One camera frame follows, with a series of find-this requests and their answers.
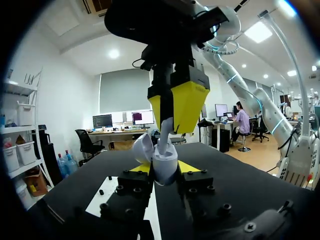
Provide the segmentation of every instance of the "woman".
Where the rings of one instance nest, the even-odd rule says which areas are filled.
[[[247,134],[250,132],[250,124],[249,124],[249,116],[243,109],[240,101],[236,103],[236,109],[238,109],[238,114],[233,119],[235,122],[239,123],[239,126],[235,127],[232,132],[232,137],[230,140],[230,144],[233,146],[234,142],[237,141],[240,133]]]

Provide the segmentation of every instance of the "water bottle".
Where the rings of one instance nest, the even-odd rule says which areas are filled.
[[[67,161],[61,157],[61,154],[58,154],[58,166],[62,175],[62,178],[66,178],[69,176],[69,170],[68,170],[68,166],[67,166]]]
[[[65,150],[65,155],[67,158],[66,164],[69,170],[69,174],[74,173],[78,169],[78,164],[75,159],[68,153],[68,150]]]

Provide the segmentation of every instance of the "cardboard box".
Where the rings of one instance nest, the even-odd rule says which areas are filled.
[[[109,150],[110,151],[122,151],[122,150],[129,150],[132,148],[133,144],[136,140],[129,140],[129,141],[111,141],[109,143]]]
[[[24,177],[26,186],[32,196],[38,197],[48,192],[47,184],[40,168],[32,168]]]

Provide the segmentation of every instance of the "keyboard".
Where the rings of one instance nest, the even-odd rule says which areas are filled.
[[[140,131],[142,128],[125,128],[124,131]]]

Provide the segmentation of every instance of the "white plastic box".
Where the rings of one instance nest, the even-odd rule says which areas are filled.
[[[17,101],[17,125],[18,126],[31,126],[35,125],[35,105],[23,104]]]
[[[18,194],[23,206],[25,209],[31,208],[31,206],[35,203],[35,200],[31,197],[30,193],[27,189],[27,184],[22,180],[18,180],[15,183],[15,191]]]
[[[24,144],[16,145],[19,159],[24,165],[28,165],[36,161],[34,143],[34,141],[31,141]]]
[[[3,155],[4,155],[4,160],[6,162],[9,173],[19,168],[16,146],[3,149]]]

